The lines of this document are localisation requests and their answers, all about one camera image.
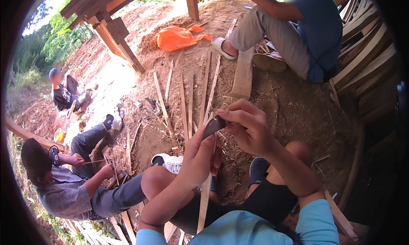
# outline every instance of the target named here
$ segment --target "person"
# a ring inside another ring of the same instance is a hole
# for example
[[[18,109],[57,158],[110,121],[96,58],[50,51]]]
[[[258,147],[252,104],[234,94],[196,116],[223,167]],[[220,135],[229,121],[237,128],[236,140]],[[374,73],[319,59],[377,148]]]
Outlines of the person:
[[[294,141],[283,147],[271,133],[266,114],[243,99],[217,114],[232,122],[224,131],[233,135],[238,146],[258,155],[250,166],[247,200],[238,206],[210,200],[204,229],[196,233],[200,196],[193,190],[209,172],[217,174],[222,156],[220,140],[213,134],[201,141],[201,128],[187,142],[179,174],[161,166],[145,171],[141,186],[149,203],[141,213],[137,244],[166,244],[167,221],[195,235],[189,244],[339,244],[323,188],[310,170],[311,152],[306,144]],[[267,162],[271,165],[265,177]],[[295,233],[278,229],[297,202]]]
[[[71,156],[59,154],[60,164],[72,165],[72,171],[52,165],[49,151],[33,138],[27,139],[21,159],[28,178],[35,185],[38,198],[48,213],[72,220],[99,220],[112,217],[143,201],[141,174],[112,190],[101,182],[113,176],[112,164],[94,173],[89,154],[108,130],[120,130],[122,120],[117,112],[107,115],[103,123],[75,136]]]
[[[288,64],[296,74],[313,83],[325,82],[335,75],[342,21],[333,0],[252,1],[257,5],[228,39],[213,38],[213,46],[223,56],[235,60],[239,51],[250,49],[266,35],[278,52],[253,54],[256,67],[277,72],[284,71]]]
[[[70,109],[72,103],[75,101],[74,112],[81,109],[85,111],[91,101],[91,96],[88,92],[84,91],[79,93],[78,82],[71,76],[65,75],[65,85],[61,84],[63,80],[63,73],[53,68],[48,73],[48,78],[52,84],[51,88],[51,98],[57,107],[58,111],[63,111],[64,109]]]

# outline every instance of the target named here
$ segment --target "sky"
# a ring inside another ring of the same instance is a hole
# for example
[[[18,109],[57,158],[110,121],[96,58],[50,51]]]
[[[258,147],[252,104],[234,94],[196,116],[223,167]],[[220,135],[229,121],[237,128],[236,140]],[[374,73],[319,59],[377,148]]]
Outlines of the sky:
[[[37,24],[31,26],[29,30],[28,30],[28,29],[25,29],[22,34],[23,34],[23,35],[31,34],[31,33],[33,33],[35,30],[41,28],[43,25],[47,24],[47,23],[50,21],[50,18],[57,13],[58,8],[61,6],[61,4],[64,3],[64,1],[65,1],[65,0],[49,0],[49,1],[45,1],[46,6],[47,6],[47,7],[51,6],[51,7],[53,7],[53,9],[52,9],[52,10],[49,10],[48,15],[45,16],[45,18],[43,18],[43,19],[42,19],[40,22],[38,22]]]

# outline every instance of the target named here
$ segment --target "orange plastic bag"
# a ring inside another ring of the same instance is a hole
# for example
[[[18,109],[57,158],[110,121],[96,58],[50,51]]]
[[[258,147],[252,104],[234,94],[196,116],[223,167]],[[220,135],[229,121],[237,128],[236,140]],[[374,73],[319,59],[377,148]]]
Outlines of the orange plastic bag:
[[[203,28],[199,26],[193,26],[189,29],[185,29],[177,26],[170,26],[162,29],[157,37],[157,45],[161,49],[167,51],[175,51],[180,48],[186,48],[192,45],[196,45],[197,42],[203,38],[209,41],[212,40],[212,36],[210,35],[198,35],[194,37],[191,31],[202,32]]]

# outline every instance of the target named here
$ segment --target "gray patterned shirt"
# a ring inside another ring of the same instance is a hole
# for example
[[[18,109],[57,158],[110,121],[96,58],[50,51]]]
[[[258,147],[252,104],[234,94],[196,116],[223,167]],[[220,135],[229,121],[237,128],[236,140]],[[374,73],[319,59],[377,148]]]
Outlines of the gray patterned shirt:
[[[92,216],[85,181],[63,166],[52,166],[51,172],[52,182],[36,187],[38,198],[48,213],[72,220],[86,220]]]

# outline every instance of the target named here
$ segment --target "black cap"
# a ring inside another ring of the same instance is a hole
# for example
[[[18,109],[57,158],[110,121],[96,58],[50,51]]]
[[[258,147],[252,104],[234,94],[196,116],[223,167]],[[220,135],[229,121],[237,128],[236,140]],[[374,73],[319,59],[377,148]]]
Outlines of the black cap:
[[[50,72],[48,73],[48,78],[51,80],[52,78],[54,78],[55,76],[57,76],[57,74],[60,72],[60,70],[58,70],[57,68],[53,68],[50,70]]]
[[[27,173],[38,177],[51,170],[52,161],[48,150],[43,148],[37,140],[27,139],[21,149],[21,160]]]

